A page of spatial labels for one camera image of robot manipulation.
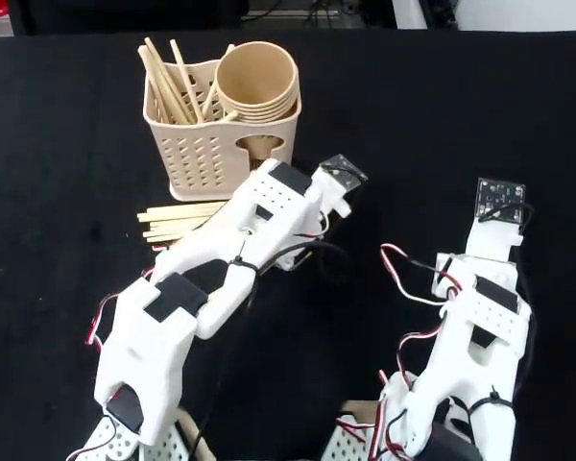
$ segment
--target white robotic arm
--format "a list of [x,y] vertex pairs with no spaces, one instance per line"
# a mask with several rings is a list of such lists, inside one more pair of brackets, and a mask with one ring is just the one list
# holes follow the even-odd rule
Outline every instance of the white robotic arm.
[[[322,238],[328,213],[348,216],[344,195],[365,180],[343,156],[322,163],[312,178],[266,160],[204,225],[157,256],[149,281],[138,279],[119,295],[95,400],[140,443],[154,445],[175,422],[194,336],[213,336],[278,252]],[[275,265],[291,270],[302,251]],[[193,271],[209,265],[203,289]]]
[[[386,450],[382,460],[511,457],[516,370],[531,317],[516,293],[516,266],[508,261],[511,247],[522,240],[524,186],[480,180],[478,191],[466,253],[437,257],[432,292],[448,301],[431,334],[437,338],[427,366],[407,380],[394,373],[380,395],[379,421],[368,443],[370,452]],[[470,434],[448,420],[434,423],[448,398],[467,407]]]

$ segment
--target utensil holder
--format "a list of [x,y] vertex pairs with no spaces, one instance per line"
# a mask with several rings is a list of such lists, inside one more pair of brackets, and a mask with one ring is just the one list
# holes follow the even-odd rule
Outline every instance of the utensil holder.
[[[213,83],[219,60],[186,65],[198,104],[202,105]],[[178,67],[165,63],[183,101],[191,102]],[[217,94],[214,95],[205,122],[198,125],[171,125],[162,120],[149,77],[145,78],[143,118],[149,124],[170,181],[173,197],[183,202],[225,200],[263,161],[250,159],[240,140],[250,136],[276,136],[281,144],[271,150],[269,158],[290,163],[299,119],[300,95],[288,115],[264,124],[219,122],[224,116]]]

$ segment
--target black circuit board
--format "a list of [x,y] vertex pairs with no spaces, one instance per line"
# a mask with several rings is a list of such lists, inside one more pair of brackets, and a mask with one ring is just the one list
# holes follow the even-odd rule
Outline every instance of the black circuit board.
[[[478,190],[476,192],[475,217],[491,211],[494,208],[509,204],[525,203],[525,185],[515,182],[505,182],[496,180],[487,180],[480,178],[478,180]],[[509,207],[502,209],[495,214],[493,219],[504,221],[506,223],[522,224],[524,209],[521,207]]]

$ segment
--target table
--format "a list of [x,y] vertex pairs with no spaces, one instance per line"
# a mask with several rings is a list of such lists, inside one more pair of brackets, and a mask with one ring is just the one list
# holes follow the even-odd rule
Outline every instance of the table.
[[[0,39],[0,456],[63,459],[99,418],[95,305],[152,255],[135,213],[170,203],[141,117],[143,35]],[[188,61],[228,42],[293,53],[303,114],[295,163],[337,153],[371,176],[334,241],[347,283],[315,264],[270,273],[235,351],[207,440],[221,459],[315,457],[346,399],[375,399],[396,342],[436,312],[403,300],[377,246],[464,249],[479,176],[524,182],[538,210],[524,248],[539,314],[516,401],[515,459],[576,456],[576,34],[210,32],[175,37]],[[162,47],[165,56],[168,49]],[[128,169],[122,165],[127,160]],[[429,276],[405,268],[425,294]],[[110,328],[107,316],[101,333]],[[197,342],[182,403],[200,419],[233,322]],[[407,348],[419,372],[428,347]]]

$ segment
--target black cable tie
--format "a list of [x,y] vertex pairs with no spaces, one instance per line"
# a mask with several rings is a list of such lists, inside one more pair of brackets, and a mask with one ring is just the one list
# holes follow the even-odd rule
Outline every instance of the black cable tie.
[[254,272],[258,274],[258,268],[254,264],[244,261],[240,255],[237,255],[232,261],[229,261],[228,265],[230,264],[234,264],[235,266],[247,267],[249,269],[252,269]]
[[474,405],[471,406],[471,408],[468,410],[469,416],[471,417],[471,415],[473,414],[474,411],[476,411],[482,405],[486,405],[487,403],[492,403],[495,405],[504,405],[504,406],[507,406],[508,408],[510,408],[512,411],[514,411],[514,409],[512,407],[512,403],[510,401],[501,399],[501,397],[499,397],[499,393],[497,391],[495,391],[495,388],[493,387],[492,391],[488,397],[484,397],[483,399],[480,399]]

